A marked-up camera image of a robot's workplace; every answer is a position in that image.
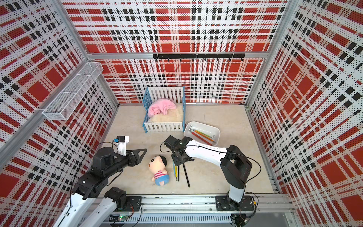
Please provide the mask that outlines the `cartoon boy plush doll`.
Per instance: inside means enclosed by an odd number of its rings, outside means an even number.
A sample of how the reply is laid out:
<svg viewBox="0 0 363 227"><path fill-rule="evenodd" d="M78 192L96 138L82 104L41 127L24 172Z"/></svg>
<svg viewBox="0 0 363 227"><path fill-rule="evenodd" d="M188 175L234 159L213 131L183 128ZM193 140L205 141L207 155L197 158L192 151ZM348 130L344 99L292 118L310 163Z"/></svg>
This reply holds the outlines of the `cartoon boy plush doll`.
<svg viewBox="0 0 363 227"><path fill-rule="evenodd" d="M153 175L151 181L154 182L157 186L164 186L170 181L166 166L166 158L159 155L153 157L148 164L148 168Z"/></svg>

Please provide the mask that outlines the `black hook rail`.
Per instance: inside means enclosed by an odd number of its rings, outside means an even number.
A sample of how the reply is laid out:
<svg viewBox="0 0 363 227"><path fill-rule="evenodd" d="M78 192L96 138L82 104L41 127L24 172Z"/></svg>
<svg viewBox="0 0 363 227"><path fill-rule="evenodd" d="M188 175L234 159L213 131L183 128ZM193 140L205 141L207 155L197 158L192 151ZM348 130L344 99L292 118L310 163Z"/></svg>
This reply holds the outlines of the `black hook rail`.
<svg viewBox="0 0 363 227"><path fill-rule="evenodd" d="M245 58L246 54L154 54L153 59L243 59Z"/></svg>

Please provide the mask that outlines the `cream fluffy mattress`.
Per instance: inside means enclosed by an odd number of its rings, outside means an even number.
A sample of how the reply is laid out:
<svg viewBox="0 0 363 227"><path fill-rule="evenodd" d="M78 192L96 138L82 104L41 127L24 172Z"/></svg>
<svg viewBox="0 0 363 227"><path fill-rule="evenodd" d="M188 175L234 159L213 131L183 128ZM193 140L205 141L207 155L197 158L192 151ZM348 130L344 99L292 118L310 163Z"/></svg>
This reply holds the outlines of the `cream fluffy mattress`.
<svg viewBox="0 0 363 227"><path fill-rule="evenodd" d="M156 114L148 119L148 123L182 122L184 117L183 105L176 104L176 109L169 109L167 114Z"/></svg>

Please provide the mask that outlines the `white plastic storage box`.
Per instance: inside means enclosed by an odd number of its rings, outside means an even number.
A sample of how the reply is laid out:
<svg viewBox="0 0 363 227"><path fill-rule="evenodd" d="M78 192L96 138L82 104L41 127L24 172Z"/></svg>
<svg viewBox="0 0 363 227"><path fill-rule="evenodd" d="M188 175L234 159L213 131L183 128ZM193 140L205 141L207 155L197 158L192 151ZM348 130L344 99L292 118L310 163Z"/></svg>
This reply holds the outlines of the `white plastic storage box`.
<svg viewBox="0 0 363 227"><path fill-rule="evenodd" d="M186 125L183 136L190 137L203 144L216 146L219 142L220 134L220 130L214 126L192 121Z"/></svg>

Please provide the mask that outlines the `orange hex key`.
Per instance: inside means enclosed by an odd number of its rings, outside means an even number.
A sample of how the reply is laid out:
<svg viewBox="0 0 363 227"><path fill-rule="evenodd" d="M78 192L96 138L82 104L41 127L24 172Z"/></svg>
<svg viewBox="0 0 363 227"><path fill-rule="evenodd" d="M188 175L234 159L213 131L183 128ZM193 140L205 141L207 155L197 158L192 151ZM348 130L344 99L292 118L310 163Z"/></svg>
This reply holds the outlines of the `orange hex key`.
<svg viewBox="0 0 363 227"><path fill-rule="evenodd" d="M208 136L207 134L205 134L205 133L203 133L201 131L198 131L196 129L190 129L190 131L194 132L195 134L200 135L201 137L203 137L203 138L205 138L205 139L207 139L207 140L209 140L211 142L214 142L214 140L212 139L211 136Z"/></svg>

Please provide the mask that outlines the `white and blue toy crib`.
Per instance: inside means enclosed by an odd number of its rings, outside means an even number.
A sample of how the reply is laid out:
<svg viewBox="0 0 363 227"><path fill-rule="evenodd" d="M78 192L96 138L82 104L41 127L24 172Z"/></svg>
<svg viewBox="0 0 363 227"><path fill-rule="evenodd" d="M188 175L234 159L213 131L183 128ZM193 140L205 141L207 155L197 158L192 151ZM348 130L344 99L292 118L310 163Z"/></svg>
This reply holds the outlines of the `white and blue toy crib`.
<svg viewBox="0 0 363 227"><path fill-rule="evenodd" d="M184 87L148 87L143 97L145 132L185 130Z"/></svg>

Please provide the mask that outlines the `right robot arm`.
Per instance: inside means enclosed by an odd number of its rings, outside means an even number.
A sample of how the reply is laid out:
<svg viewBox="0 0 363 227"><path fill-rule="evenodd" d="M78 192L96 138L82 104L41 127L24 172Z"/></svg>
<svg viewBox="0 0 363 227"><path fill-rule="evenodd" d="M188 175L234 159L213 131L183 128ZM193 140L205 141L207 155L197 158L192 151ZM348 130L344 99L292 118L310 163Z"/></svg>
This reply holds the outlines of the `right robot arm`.
<svg viewBox="0 0 363 227"><path fill-rule="evenodd" d="M194 159L201 159L220 167L230 185L229 200L234 203L242 201L252 163L237 146L218 148L199 143L190 137L179 140L171 135L162 144L172 152L171 157L178 166Z"/></svg>

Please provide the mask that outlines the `large black hex key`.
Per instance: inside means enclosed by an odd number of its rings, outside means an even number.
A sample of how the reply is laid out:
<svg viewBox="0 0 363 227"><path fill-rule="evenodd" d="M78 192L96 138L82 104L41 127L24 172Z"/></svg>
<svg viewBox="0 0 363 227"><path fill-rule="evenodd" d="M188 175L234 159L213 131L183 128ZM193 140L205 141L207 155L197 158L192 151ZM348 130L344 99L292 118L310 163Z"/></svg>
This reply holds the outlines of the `large black hex key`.
<svg viewBox="0 0 363 227"><path fill-rule="evenodd" d="M183 164L183 165L182 165L182 167L183 167L183 170L184 170L184 174L185 174L185 178L186 178L187 185L188 185L188 187L190 188L190 187L191 187L191 185L190 185L190 181L189 181L189 177L188 177L188 174L187 174L187 171L186 171L186 166L185 166L185 164Z"/></svg>

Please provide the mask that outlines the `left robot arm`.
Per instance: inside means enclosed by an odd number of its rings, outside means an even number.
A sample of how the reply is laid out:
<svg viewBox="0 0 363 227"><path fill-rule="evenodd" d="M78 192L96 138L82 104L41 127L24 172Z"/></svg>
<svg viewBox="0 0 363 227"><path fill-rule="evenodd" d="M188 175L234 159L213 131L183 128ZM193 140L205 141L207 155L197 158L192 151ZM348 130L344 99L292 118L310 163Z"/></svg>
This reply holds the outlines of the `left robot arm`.
<svg viewBox="0 0 363 227"><path fill-rule="evenodd" d="M89 171L81 176L71 191L69 202L56 220L56 227L99 227L110 215L120 209L139 211L136 205L140 197L127 199L126 192L117 187L108 190L104 198L92 213L83 220L85 213L99 197L102 190L109 185L108 179L116 173L121 174L126 167L134 167L141 163L147 150L133 149L125 155L114 152L112 147L104 147L97 151Z"/></svg>

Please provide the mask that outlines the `red hex key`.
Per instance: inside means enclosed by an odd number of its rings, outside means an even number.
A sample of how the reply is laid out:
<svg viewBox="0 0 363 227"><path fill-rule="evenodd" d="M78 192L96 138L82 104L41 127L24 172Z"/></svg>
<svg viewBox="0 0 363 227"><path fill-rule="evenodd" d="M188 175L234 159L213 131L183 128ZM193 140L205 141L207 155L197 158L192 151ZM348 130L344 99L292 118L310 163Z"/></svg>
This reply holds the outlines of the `red hex key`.
<svg viewBox="0 0 363 227"><path fill-rule="evenodd" d="M208 145L210 145L210 146L213 146L213 145L214 145L214 143L213 143L213 142L211 142L211 141L209 141L209 140L207 140L207 139L205 139L205 138L201 137L200 135L195 134L195 133L194 133L194 132L192 132L192 131L190 131L190 133L191 133L192 135L194 135L196 138L198 138L200 141L204 142L205 144L208 144Z"/></svg>

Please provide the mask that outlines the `pink cloth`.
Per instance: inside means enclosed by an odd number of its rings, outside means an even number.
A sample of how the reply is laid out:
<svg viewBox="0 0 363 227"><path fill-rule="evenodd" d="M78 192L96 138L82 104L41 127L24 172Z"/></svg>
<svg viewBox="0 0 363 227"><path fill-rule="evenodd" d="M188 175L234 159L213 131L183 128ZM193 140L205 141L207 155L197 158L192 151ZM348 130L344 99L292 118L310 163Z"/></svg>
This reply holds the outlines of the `pink cloth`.
<svg viewBox="0 0 363 227"><path fill-rule="evenodd" d="M176 104L169 99L159 99L153 102L148 108L147 115L149 118L153 117L156 114L167 115L168 110L176 109Z"/></svg>

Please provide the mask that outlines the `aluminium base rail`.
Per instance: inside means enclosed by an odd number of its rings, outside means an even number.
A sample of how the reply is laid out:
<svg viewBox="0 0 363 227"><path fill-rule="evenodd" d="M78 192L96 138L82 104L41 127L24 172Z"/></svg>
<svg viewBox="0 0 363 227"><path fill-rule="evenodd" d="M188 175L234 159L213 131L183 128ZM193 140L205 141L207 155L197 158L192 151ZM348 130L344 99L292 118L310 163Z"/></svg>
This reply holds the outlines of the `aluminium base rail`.
<svg viewBox="0 0 363 227"><path fill-rule="evenodd" d="M240 203L224 194L134 194L139 211L116 210L104 227L215 224L243 227L297 227L296 213L286 194L247 193ZM128 215L126 221L118 221Z"/></svg>

